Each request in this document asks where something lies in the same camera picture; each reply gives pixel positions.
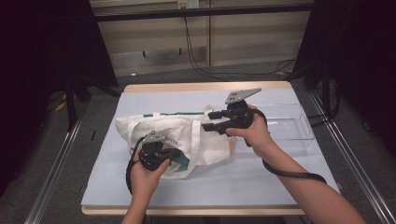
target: white table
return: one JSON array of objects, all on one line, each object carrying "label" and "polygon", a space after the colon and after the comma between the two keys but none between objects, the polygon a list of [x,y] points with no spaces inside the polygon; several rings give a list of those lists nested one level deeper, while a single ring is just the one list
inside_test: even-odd
[{"label": "white table", "polygon": [[[125,183],[129,160],[126,142],[114,119],[152,112],[196,112],[206,105],[225,109],[230,90],[261,87],[249,104],[299,104],[288,82],[231,82],[146,84],[128,86],[122,94],[82,199],[87,215],[124,215],[131,201]],[[305,169],[322,175],[338,191],[316,139],[293,156]],[[287,216],[303,215],[277,177],[250,153],[234,153],[228,160],[197,166],[185,179],[161,180],[149,216]]]}]

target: person's right hand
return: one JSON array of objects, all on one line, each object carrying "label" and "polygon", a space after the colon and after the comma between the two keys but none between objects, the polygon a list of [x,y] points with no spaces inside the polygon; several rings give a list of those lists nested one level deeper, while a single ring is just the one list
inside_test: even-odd
[{"label": "person's right hand", "polygon": [[[255,105],[248,105],[248,107],[250,109],[257,109]],[[228,128],[226,133],[245,138],[259,157],[263,157],[263,150],[275,143],[268,132],[265,120],[258,114],[254,114],[253,122],[247,129]]]},{"label": "person's right hand", "polygon": [[134,196],[142,196],[143,198],[150,199],[155,189],[158,187],[161,175],[166,171],[170,161],[164,161],[160,167],[155,171],[147,170],[143,164],[138,161],[138,154],[140,149],[134,155],[136,164],[132,167],[131,171],[131,185],[132,193]]}]

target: wooden panel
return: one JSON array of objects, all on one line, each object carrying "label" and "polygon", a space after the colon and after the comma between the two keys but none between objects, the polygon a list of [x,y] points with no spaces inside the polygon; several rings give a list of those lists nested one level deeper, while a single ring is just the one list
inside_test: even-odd
[{"label": "wooden panel", "polygon": [[124,92],[141,91],[212,91],[242,89],[291,89],[287,81],[256,81],[256,82],[204,82],[204,83],[170,83],[170,84],[139,84],[125,87]]},{"label": "wooden panel", "polygon": [[[206,18],[187,18],[195,47],[206,46]],[[109,53],[186,48],[184,19],[106,21],[99,23]]]},{"label": "wooden panel", "polygon": [[[254,7],[309,3],[300,1],[216,0],[214,7]],[[213,46],[302,39],[309,12],[284,12],[213,17]]]},{"label": "wooden panel", "polygon": [[[125,207],[90,207],[82,206],[82,213],[90,216],[114,215],[124,216],[128,211]],[[270,207],[236,207],[236,208],[149,208],[148,216],[173,216],[173,217],[202,217],[202,216],[225,216],[225,217],[277,217],[277,216],[304,216],[304,211],[297,206]]]}]

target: black curtain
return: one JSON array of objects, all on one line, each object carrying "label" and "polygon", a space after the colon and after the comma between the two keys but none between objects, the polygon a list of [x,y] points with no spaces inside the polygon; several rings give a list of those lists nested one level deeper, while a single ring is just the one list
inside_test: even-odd
[{"label": "black curtain", "polygon": [[118,83],[97,23],[67,19],[92,16],[88,0],[7,0],[0,10],[1,195],[34,148],[52,93],[67,80],[74,90]]},{"label": "black curtain", "polygon": [[[396,156],[396,2],[315,1],[333,4],[311,13],[294,70],[320,61],[329,67],[341,92]],[[323,70],[304,73],[314,89]]]}]

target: table edge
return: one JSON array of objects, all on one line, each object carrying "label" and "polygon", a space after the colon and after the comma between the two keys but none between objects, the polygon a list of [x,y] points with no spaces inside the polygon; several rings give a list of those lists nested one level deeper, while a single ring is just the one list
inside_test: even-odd
[{"label": "table edge", "polygon": [[124,92],[143,91],[213,91],[243,89],[291,89],[288,81],[249,81],[249,82],[197,82],[197,83],[163,83],[133,84],[125,87]]},{"label": "table edge", "polygon": [[[88,216],[115,215],[124,216],[128,207],[103,207],[103,206],[81,206],[81,211]],[[305,212],[297,205],[290,206],[254,206],[254,207],[178,207],[178,208],[149,208],[146,212],[148,216],[224,216],[224,217],[254,217],[254,216],[304,216]]]}]

